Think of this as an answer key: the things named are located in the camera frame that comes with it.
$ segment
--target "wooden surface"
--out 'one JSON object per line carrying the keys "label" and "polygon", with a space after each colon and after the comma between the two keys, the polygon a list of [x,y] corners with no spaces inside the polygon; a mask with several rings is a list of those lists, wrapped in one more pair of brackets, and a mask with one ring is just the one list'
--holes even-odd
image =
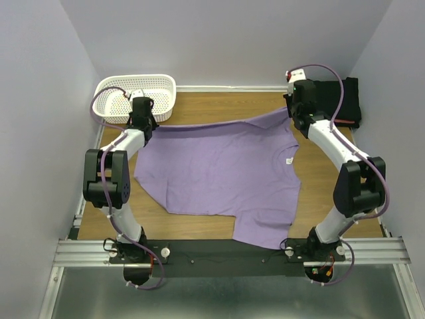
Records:
{"label": "wooden surface", "polygon": [[[202,124],[239,120],[265,114],[285,105],[280,93],[178,93],[172,117],[162,124]],[[341,131],[351,139],[348,129]],[[291,237],[306,237],[309,230],[320,223],[333,206],[332,193],[337,170],[324,153],[293,128],[299,142],[294,158],[294,169],[301,180],[301,191]],[[106,128],[102,146],[118,136],[116,130]],[[234,217],[190,216],[168,214],[133,178],[136,156],[129,161],[131,176],[130,205],[137,221],[143,225],[149,239],[230,239]],[[91,203],[86,205],[79,239],[105,239],[114,231],[106,217]],[[376,219],[353,226],[346,237],[381,237]]]}

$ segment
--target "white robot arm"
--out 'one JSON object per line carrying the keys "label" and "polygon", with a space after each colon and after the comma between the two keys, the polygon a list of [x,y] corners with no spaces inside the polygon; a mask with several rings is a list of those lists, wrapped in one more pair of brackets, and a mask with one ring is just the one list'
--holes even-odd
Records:
{"label": "white robot arm", "polygon": [[360,159],[369,159],[383,176],[385,162],[381,158],[370,158],[354,146],[331,125],[329,116],[316,109],[315,86],[313,81],[306,79],[303,69],[287,73],[287,80],[288,94],[284,98],[295,127],[318,145],[340,172],[333,194],[335,205],[326,218],[311,230],[307,239],[307,245],[309,239],[315,241],[310,249],[319,249],[326,246],[322,244],[338,243],[354,221],[384,203],[382,183]]}
{"label": "white robot arm", "polygon": [[[126,234],[126,237],[145,245],[146,236],[143,227],[135,220],[128,203],[130,195],[128,160],[147,144],[157,124],[151,113],[153,101],[145,98],[142,90],[133,91],[129,101],[132,109],[127,123],[129,128],[100,150],[86,152],[83,195],[107,218],[113,217],[116,228]],[[100,178],[100,159],[106,150],[108,153],[104,165],[106,171],[110,170],[106,183],[112,207],[108,206]],[[129,243],[119,234],[117,240]]]}

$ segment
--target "white wall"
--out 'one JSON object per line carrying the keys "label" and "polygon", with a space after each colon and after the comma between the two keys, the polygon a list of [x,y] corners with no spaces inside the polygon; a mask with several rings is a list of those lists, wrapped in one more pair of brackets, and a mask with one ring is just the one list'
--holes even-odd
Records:
{"label": "white wall", "polygon": [[57,0],[0,10],[0,317],[38,318],[81,194],[98,75]]}
{"label": "white wall", "polygon": [[347,76],[389,0],[61,0],[102,78],[284,85],[308,62]]}
{"label": "white wall", "polygon": [[394,0],[352,74],[360,78],[363,123],[357,143],[387,164],[384,216],[402,235],[425,300],[425,2]]}

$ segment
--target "purple t-shirt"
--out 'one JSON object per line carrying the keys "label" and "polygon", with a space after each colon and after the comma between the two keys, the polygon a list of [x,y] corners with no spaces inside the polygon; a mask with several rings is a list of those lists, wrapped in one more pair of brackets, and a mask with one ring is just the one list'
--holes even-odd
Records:
{"label": "purple t-shirt", "polygon": [[169,213],[235,216],[233,239],[279,249],[297,209],[297,149],[286,108],[247,120],[160,126],[139,151],[134,175]]}

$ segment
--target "cable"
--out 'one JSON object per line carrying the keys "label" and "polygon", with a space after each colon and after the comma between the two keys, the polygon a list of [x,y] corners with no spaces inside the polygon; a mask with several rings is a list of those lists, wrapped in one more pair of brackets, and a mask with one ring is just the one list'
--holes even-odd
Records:
{"label": "cable", "polygon": [[319,270],[322,270],[323,268],[325,268],[325,267],[327,266],[327,262],[329,261],[329,259],[331,259],[331,260],[332,260],[332,265],[331,265],[331,267],[333,267],[333,264],[335,264],[335,258],[333,258],[332,254],[331,254],[331,253],[329,253],[329,256],[326,258],[325,263],[323,264],[323,266],[322,266],[322,267],[320,267],[320,268],[319,268]]}
{"label": "cable", "polygon": [[301,65],[298,66],[296,68],[293,68],[291,70],[289,70],[288,72],[291,73],[294,70],[297,70],[299,68],[305,68],[305,67],[309,67],[309,66],[319,66],[321,68],[325,68],[329,71],[331,71],[333,73],[333,75],[336,76],[338,83],[339,83],[339,87],[341,88],[341,94],[339,97],[339,101],[338,101],[338,106],[337,109],[335,110],[335,112],[332,115],[331,118],[331,123],[329,125],[329,128],[331,129],[332,134],[346,147],[348,148],[355,156],[357,156],[360,160],[362,160],[363,162],[365,162],[371,170],[373,170],[373,172],[378,176],[379,180],[382,183],[382,186],[384,187],[384,192],[385,192],[385,203],[384,206],[382,207],[382,209],[376,213],[376,214],[368,214],[368,215],[364,215],[364,216],[360,216],[356,219],[353,219],[350,223],[348,223],[344,229],[339,233],[339,236],[342,236],[343,233],[345,233],[356,221],[362,220],[362,219],[372,219],[372,218],[377,218],[382,216],[386,210],[388,209],[388,206],[390,205],[390,190],[388,188],[388,184],[385,181],[385,178],[383,177],[383,175],[380,173],[380,171],[364,156],[362,156],[361,154],[357,153],[357,150],[355,150],[353,147],[351,147],[351,145],[349,143],[347,143],[344,138],[339,134],[339,131],[336,130],[334,128],[334,121],[335,118],[337,117],[339,110],[341,109],[341,106],[343,104],[343,99],[344,99],[344,85],[343,85],[343,81],[341,80],[341,77],[330,67],[324,65],[324,64],[305,64],[305,65]]}
{"label": "cable", "polygon": [[348,270],[345,272],[345,274],[343,276],[341,276],[337,280],[329,281],[329,282],[318,282],[318,281],[312,280],[311,281],[312,283],[320,284],[321,286],[333,286],[334,284],[339,284],[340,282],[342,282],[345,279],[347,279],[350,276],[350,274],[353,272],[354,262],[355,262],[354,250],[353,250],[352,246],[348,242],[344,241],[343,239],[341,239],[341,242],[343,244],[346,244],[346,246],[348,247],[348,249],[351,252],[351,264],[350,264],[350,267],[348,268]]}
{"label": "cable", "polygon": [[151,274],[150,275],[152,275],[152,273],[153,273],[153,256],[151,255]]}
{"label": "cable", "polygon": [[288,240],[288,238],[285,238],[283,241],[281,241],[280,242],[280,244],[279,244],[279,248],[281,249],[281,250],[285,250],[285,248],[282,248],[282,244],[284,244],[284,243],[286,243],[286,241]]}
{"label": "cable", "polygon": [[333,266],[335,265],[335,258],[333,257],[332,254],[331,254],[331,257],[332,257],[331,271],[333,271]]}
{"label": "cable", "polygon": [[106,241],[111,241],[111,242],[113,242],[114,244],[116,244],[116,243],[117,243],[117,241],[116,241],[115,239],[113,239],[113,238],[111,238],[111,237],[106,237],[106,238],[105,238],[105,240],[104,240],[104,244],[103,244],[104,251],[106,251],[106,252],[108,252],[108,253],[118,253],[118,250],[117,250],[117,249],[106,249],[106,248],[105,248]]}
{"label": "cable", "polygon": [[124,93],[124,96],[126,98],[128,98],[128,97],[126,96],[127,92],[123,88],[120,88],[119,86],[108,86],[106,88],[101,89],[98,93],[96,93],[94,95],[93,99],[92,99],[92,102],[90,103],[90,115],[91,115],[91,117],[93,118],[94,121],[96,121],[97,123],[99,123],[102,126],[107,126],[109,128],[115,128],[115,129],[123,132],[122,136],[118,140],[116,140],[114,145],[109,145],[106,148],[106,150],[104,150],[102,157],[100,158],[100,178],[102,180],[102,188],[103,188],[104,193],[105,193],[106,202],[108,203],[108,217],[109,217],[109,220],[111,222],[112,227],[119,234],[118,236],[123,237],[125,240],[129,241],[133,245],[143,249],[145,252],[147,252],[153,258],[155,258],[157,260],[159,268],[161,269],[161,277],[159,278],[159,281],[156,284],[154,284],[152,286],[138,286],[138,285],[133,284],[131,282],[127,283],[127,285],[135,287],[136,289],[151,290],[151,289],[155,289],[155,288],[159,287],[161,285],[161,283],[163,282],[164,278],[165,278],[165,269],[164,269],[164,266],[161,262],[161,259],[159,259],[158,256],[153,251],[151,251],[149,248],[139,244],[137,241],[134,241],[133,239],[129,238],[126,234],[124,234],[121,231],[121,229],[116,225],[116,223],[114,221],[114,217],[112,215],[112,201],[111,201],[111,197],[110,197],[110,194],[109,194],[109,191],[108,191],[108,186],[106,184],[106,176],[105,176],[105,159],[106,159],[106,155],[108,154],[108,152],[110,152],[114,147],[116,147],[119,143],[121,143],[127,137],[127,134],[126,134],[125,129],[123,129],[119,126],[104,123],[103,121],[100,121],[99,119],[97,119],[97,117],[96,117],[96,115],[93,111],[93,105],[94,105],[96,99],[99,97],[99,95],[101,95],[101,93],[103,93],[107,90],[121,90]]}

